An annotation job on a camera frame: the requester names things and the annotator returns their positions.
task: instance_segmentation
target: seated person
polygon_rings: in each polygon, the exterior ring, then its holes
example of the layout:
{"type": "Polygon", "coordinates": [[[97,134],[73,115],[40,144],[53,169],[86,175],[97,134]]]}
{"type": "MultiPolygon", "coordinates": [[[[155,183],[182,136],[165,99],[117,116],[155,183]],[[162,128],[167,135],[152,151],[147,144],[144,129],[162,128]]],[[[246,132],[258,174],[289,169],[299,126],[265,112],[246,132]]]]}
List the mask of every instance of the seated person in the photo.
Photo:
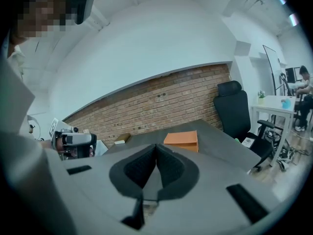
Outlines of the seated person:
{"type": "Polygon", "coordinates": [[[300,94],[308,94],[308,95],[305,96],[303,101],[301,102],[300,124],[299,124],[299,126],[295,127],[295,130],[296,131],[305,131],[308,127],[307,116],[310,112],[310,109],[313,109],[313,98],[312,98],[313,77],[310,77],[310,74],[309,74],[307,68],[305,68],[305,66],[301,66],[299,73],[302,76],[302,78],[306,84],[299,87],[299,89],[296,92],[296,95],[297,96],[300,94]]]}

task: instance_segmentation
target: wooden floor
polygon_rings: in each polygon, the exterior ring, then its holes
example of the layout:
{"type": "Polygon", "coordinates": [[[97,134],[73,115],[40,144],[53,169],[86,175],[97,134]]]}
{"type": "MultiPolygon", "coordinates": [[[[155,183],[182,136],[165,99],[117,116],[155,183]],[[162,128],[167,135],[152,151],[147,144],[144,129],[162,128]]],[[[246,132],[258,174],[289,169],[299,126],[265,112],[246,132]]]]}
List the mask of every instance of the wooden floor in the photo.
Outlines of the wooden floor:
{"type": "MultiPolygon", "coordinates": [[[[277,118],[276,125],[278,126],[279,124],[284,124],[282,118],[277,118]]],[[[278,163],[271,167],[269,165],[270,159],[267,159],[261,164],[262,170],[260,172],[257,172],[255,169],[250,172],[253,178],[268,185],[280,201],[284,201],[300,190],[301,185],[311,170],[313,164],[313,155],[311,155],[313,143],[310,142],[312,126],[313,124],[310,123],[305,132],[296,132],[292,129],[293,132],[287,137],[292,147],[310,155],[306,156],[296,153],[292,163],[289,164],[290,167],[286,171],[282,171],[278,163]]]]}

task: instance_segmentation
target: brick wall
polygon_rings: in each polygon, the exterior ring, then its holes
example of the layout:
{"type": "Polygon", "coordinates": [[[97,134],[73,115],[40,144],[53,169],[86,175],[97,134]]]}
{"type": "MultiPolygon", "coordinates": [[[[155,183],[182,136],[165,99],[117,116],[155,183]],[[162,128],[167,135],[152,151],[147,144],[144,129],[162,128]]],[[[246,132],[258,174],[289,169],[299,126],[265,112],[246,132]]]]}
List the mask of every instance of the brick wall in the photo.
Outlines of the brick wall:
{"type": "Polygon", "coordinates": [[[65,122],[80,132],[89,129],[108,147],[122,133],[136,135],[197,119],[221,129],[213,98],[217,84],[229,80],[227,65],[175,72],[107,96],[65,122]]]}

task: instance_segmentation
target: book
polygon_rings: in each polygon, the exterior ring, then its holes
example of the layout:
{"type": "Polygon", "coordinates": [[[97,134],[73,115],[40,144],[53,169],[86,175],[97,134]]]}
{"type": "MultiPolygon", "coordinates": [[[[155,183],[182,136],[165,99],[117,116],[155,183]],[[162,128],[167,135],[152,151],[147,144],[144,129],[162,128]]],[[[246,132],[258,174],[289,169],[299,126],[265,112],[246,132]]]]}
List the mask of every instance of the book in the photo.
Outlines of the book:
{"type": "Polygon", "coordinates": [[[168,133],[164,144],[169,144],[179,148],[198,152],[198,137],[197,131],[168,133]]]}
{"type": "Polygon", "coordinates": [[[255,139],[245,138],[245,140],[243,140],[241,144],[243,144],[245,147],[250,148],[253,145],[254,141],[255,139]]]}
{"type": "Polygon", "coordinates": [[[126,143],[126,141],[131,136],[130,133],[124,133],[118,136],[118,138],[114,141],[115,144],[126,143]]]}

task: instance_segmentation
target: orange box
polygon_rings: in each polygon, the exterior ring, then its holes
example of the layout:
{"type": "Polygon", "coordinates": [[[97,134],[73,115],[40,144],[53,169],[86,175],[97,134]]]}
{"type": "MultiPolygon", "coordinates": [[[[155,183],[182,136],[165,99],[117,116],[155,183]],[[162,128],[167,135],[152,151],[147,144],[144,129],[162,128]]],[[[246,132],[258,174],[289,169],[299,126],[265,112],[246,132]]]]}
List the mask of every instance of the orange box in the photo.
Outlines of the orange box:
{"type": "Polygon", "coordinates": [[[164,144],[169,144],[190,151],[199,151],[197,131],[168,133],[164,144]]]}

